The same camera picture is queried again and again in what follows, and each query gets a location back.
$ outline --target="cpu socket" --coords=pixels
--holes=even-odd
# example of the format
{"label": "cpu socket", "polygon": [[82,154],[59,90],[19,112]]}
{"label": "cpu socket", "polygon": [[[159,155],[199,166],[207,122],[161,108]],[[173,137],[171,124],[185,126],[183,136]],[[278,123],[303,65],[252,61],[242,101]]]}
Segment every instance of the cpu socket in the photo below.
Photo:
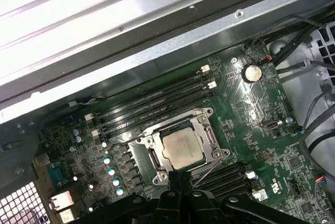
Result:
{"label": "cpu socket", "polygon": [[153,184],[167,184],[170,171],[204,172],[230,155],[217,142],[208,120],[212,114],[212,108],[196,108],[141,133],[138,143],[146,146],[157,171]]}

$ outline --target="motherboard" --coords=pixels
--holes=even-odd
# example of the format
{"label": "motherboard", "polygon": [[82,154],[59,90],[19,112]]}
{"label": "motherboard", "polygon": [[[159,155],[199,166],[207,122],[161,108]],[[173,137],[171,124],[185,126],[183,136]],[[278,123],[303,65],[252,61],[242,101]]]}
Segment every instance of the motherboard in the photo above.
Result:
{"label": "motherboard", "polygon": [[170,171],[190,171],[194,187],[218,200],[246,194],[309,223],[333,223],[316,205],[314,168],[264,45],[218,52],[42,133],[47,172],[56,192],[71,194],[75,218],[130,194],[150,198],[167,188]]}

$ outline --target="capacitor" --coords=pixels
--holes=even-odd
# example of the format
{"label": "capacitor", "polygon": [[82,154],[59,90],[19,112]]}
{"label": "capacitor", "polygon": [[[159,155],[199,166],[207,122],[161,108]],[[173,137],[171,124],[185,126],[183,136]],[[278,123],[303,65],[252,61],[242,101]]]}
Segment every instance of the capacitor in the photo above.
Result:
{"label": "capacitor", "polygon": [[79,135],[79,131],[77,129],[73,129],[72,134],[76,137]]}
{"label": "capacitor", "polygon": [[109,158],[109,157],[105,157],[105,158],[104,158],[104,163],[105,163],[106,165],[108,165],[108,164],[110,163],[110,158]]}
{"label": "capacitor", "polygon": [[117,189],[116,190],[116,194],[119,195],[119,196],[121,196],[122,194],[124,194],[123,189],[122,188]]}
{"label": "capacitor", "polygon": [[77,143],[82,142],[82,137],[80,137],[80,136],[75,137],[75,141],[76,141]]}
{"label": "capacitor", "polygon": [[120,178],[119,178],[119,177],[116,177],[116,178],[113,180],[113,185],[114,185],[114,186],[118,186],[118,185],[120,185]]}
{"label": "capacitor", "polygon": [[108,174],[109,174],[110,176],[113,176],[113,175],[115,174],[115,168],[114,168],[114,167],[110,168],[110,169],[108,170]]}

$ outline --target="wire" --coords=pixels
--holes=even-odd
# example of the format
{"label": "wire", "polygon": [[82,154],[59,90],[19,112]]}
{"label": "wire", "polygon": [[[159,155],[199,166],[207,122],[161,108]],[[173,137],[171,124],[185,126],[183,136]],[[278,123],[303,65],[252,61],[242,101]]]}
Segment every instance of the wire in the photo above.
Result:
{"label": "wire", "polygon": [[312,144],[309,145],[308,147],[308,151],[310,153],[313,152],[313,150],[315,149],[315,147],[317,147],[321,142],[327,140],[327,139],[330,139],[330,138],[333,138],[335,137],[335,132],[330,132],[330,133],[327,133],[327,134],[324,134],[322,136],[320,136],[319,138],[317,138],[316,140],[314,140],[312,142]]}
{"label": "wire", "polygon": [[330,93],[330,92],[331,92],[331,90],[322,92],[319,96],[317,96],[316,98],[314,98],[314,100],[312,101],[312,103],[310,104],[310,106],[309,106],[309,108],[308,108],[307,115],[306,115],[306,119],[305,119],[305,122],[304,122],[304,124],[303,124],[303,130],[306,129],[306,126],[307,126],[307,124],[308,124],[309,118],[310,118],[310,116],[311,116],[311,114],[312,114],[312,111],[313,111],[314,107],[315,107],[316,104],[318,103],[318,101],[319,101],[322,97],[326,96],[326,95],[327,95],[328,93]]}
{"label": "wire", "polygon": [[[313,19],[318,19],[322,23],[328,23],[335,19],[335,10],[327,11],[327,13],[322,13],[318,17],[314,16]],[[315,31],[318,26],[309,25],[302,31],[300,31],[284,48],[280,50],[277,54],[276,59],[274,61],[274,65],[278,66],[282,63],[288,56],[290,56],[293,51],[305,40],[305,38],[309,37],[310,34]]]}
{"label": "wire", "polygon": [[271,29],[273,29],[274,27],[276,27],[277,25],[281,24],[282,22],[284,21],[287,21],[289,19],[292,19],[292,18],[296,18],[298,20],[301,20],[301,21],[304,21],[306,23],[309,23],[309,24],[312,24],[314,26],[317,26],[317,27],[320,27],[320,28],[324,28],[326,29],[326,26],[322,23],[319,23],[317,21],[313,21],[309,18],[306,18],[306,17],[303,17],[303,16],[299,16],[299,15],[289,15],[289,16],[286,16],[282,19],[279,19],[278,21],[276,21],[274,24],[270,25],[269,27],[267,27],[266,29],[264,29],[262,32],[260,32],[253,40],[252,40],[252,43],[251,43],[251,47],[253,48],[254,45],[256,44],[256,42],[261,38],[263,37],[265,34],[267,34]]}
{"label": "wire", "polygon": [[325,122],[329,117],[331,117],[335,113],[335,105],[330,106],[326,111],[324,111],[320,116],[318,116],[304,131],[302,137],[299,140],[299,146],[303,153],[303,155],[310,160],[310,162],[317,168],[322,174],[324,174],[327,178],[335,181],[335,177],[330,174],[327,170],[325,170],[310,154],[308,147],[306,145],[305,140],[307,137],[318,128],[323,122]]}
{"label": "wire", "polygon": [[316,204],[318,205],[318,207],[321,209],[322,212],[325,213],[325,215],[330,219],[330,220],[335,220],[335,217],[330,214],[327,210],[325,210],[321,203],[320,203],[320,200],[319,200],[319,197],[318,197],[318,185],[321,184],[321,183],[327,183],[327,181],[325,180],[324,177],[321,177],[321,178],[318,178],[316,181],[315,181],[315,186],[314,186],[314,198],[315,198],[315,202]]}
{"label": "wire", "polygon": [[282,69],[279,69],[277,70],[277,73],[278,74],[283,74],[283,73],[286,73],[286,72],[289,72],[289,71],[294,71],[294,70],[297,70],[297,69],[300,69],[302,67],[305,67],[305,63],[297,63],[297,64],[294,64],[290,67],[287,67],[287,68],[282,68]]}
{"label": "wire", "polygon": [[[324,62],[319,62],[319,61],[310,61],[310,65],[320,66],[320,67],[326,68],[327,70],[335,71],[335,65],[330,64],[330,63],[324,63]],[[306,67],[304,62],[294,64],[294,65],[292,65],[290,67],[287,67],[287,68],[279,69],[279,70],[277,70],[277,73],[278,74],[283,74],[283,73],[286,73],[286,72],[289,72],[289,71],[294,71],[294,70],[300,69],[302,67]]]}

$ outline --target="chip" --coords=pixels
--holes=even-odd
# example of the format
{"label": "chip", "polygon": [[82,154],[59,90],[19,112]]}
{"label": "chip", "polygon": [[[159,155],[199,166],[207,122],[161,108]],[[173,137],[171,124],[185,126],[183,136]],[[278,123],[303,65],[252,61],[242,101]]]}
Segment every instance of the chip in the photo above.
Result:
{"label": "chip", "polygon": [[288,161],[289,161],[289,165],[291,166],[291,168],[296,168],[301,165],[299,157],[294,157]]}
{"label": "chip", "polygon": [[191,127],[173,132],[163,138],[164,156],[175,170],[193,165],[203,159],[203,152]]}
{"label": "chip", "polygon": [[313,211],[313,206],[309,202],[301,204],[300,207],[301,207],[301,210],[303,211],[303,213],[305,213],[305,214],[308,213],[308,212]]}

